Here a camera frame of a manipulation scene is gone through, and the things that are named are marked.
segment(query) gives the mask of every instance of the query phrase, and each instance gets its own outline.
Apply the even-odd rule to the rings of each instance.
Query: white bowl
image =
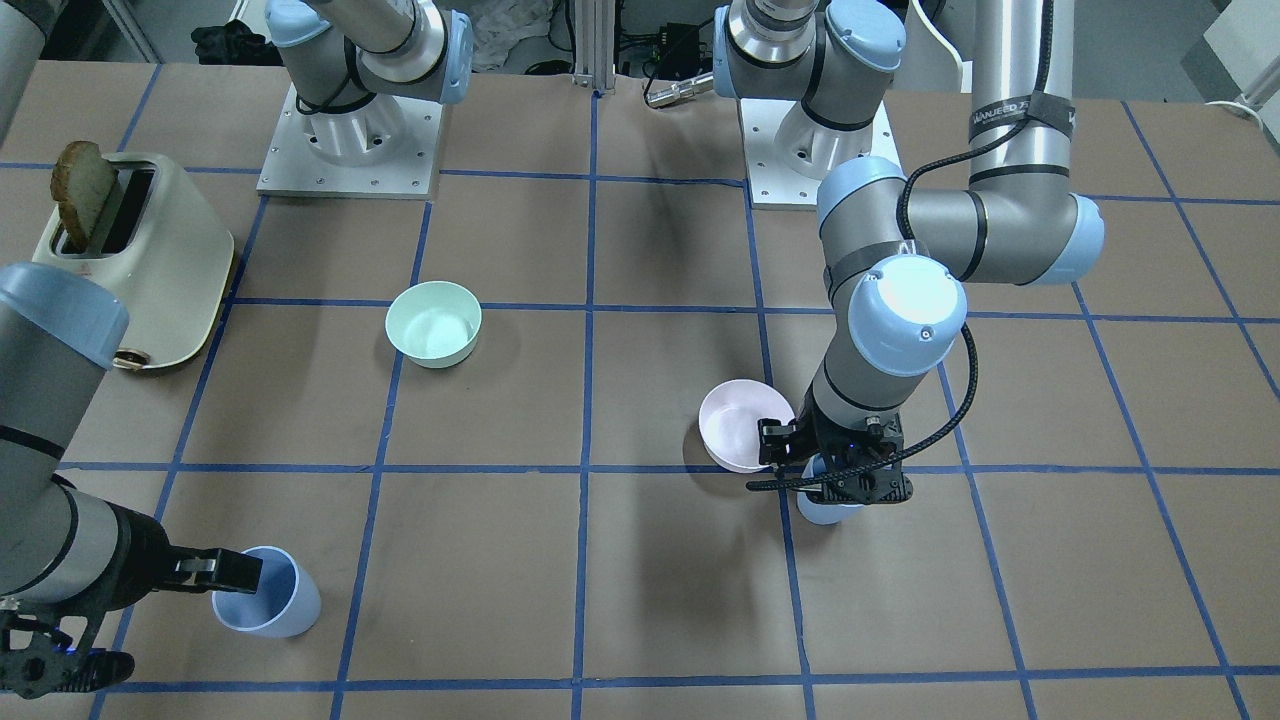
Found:
[[[760,465],[760,434],[756,420],[795,418],[782,393],[755,380],[728,380],[716,386],[698,410],[698,432],[717,465],[735,473],[756,473]]]
[[[419,283],[387,310],[387,338],[424,368],[457,365],[476,346],[480,301],[447,281]]]

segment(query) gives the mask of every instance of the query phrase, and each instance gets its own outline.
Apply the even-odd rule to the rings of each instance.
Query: bread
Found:
[[[77,140],[58,156],[49,190],[67,231],[65,251],[84,252],[108,197],[118,192],[115,168],[102,159],[97,145]]]

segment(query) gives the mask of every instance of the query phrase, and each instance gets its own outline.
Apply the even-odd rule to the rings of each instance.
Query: white cable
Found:
[[[1217,105],[1217,106],[1221,106],[1221,108],[1233,108],[1233,109],[1239,110],[1240,113],[1243,113],[1243,114],[1253,118],[1253,122],[1258,124],[1258,129],[1263,129],[1263,127],[1265,127],[1262,124],[1262,117],[1258,115],[1258,111],[1254,110],[1253,108],[1249,108],[1248,105],[1245,105],[1243,102],[1235,102],[1233,100],[1215,100],[1212,102],[1206,102],[1206,105]]]

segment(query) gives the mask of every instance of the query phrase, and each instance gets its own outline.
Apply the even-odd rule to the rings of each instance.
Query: blue joint cap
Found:
[[[1066,284],[1083,278],[1102,255],[1102,240],[1107,234],[1098,204],[1076,193],[1075,228],[1066,246],[1044,274],[1027,284]]]
[[[453,10],[453,23],[449,27],[449,47],[444,56],[444,87],[440,90],[440,104],[462,102],[471,85],[471,58],[475,56],[476,36],[471,29],[471,18],[466,13]]]
[[[728,28],[724,27],[727,17],[728,5],[716,8],[716,23],[712,26],[716,31],[712,42],[712,87],[721,97],[737,97],[737,91],[733,90],[733,77],[728,69]]]
[[[846,197],[863,187],[887,178],[905,181],[902,168],[878,155],[854,158],[836,165],[818,186],[818,227],[827,222],[827,215]]]
[[[827,27],[838,45],[864,65],[891,73],[902,61],[906,28],[893,10],[876,0],[832,0]]]
[[[266,4],[266,28],[276,47],[293,47],[329,29],[321,18],[302,0],[270,0]]]
[[[914,378],[947,356],[969,313],[964,286],[931,258],[895,255],[858,281],[849,334],[877,370]]]
[[[108,370],[129,313],[106,288],[52,265],[0,268],[0,304]]]

